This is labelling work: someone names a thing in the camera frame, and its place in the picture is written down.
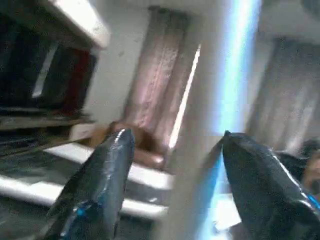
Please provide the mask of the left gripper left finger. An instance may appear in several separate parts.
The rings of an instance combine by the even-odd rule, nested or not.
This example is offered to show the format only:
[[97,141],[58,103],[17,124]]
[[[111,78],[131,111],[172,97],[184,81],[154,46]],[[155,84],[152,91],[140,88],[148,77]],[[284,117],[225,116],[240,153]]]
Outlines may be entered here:
[[112,133],[69,179],[40,229],[42,240],[113,240],[133,162],[129,128]]

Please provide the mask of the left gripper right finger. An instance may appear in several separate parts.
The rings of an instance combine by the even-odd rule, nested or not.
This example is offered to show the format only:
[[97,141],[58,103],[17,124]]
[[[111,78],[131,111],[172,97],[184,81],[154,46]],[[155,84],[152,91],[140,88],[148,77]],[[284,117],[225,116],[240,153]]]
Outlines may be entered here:
[[252,240],[318,240],[320,203],[268,147],[226,131],[222,153],[242,224]]

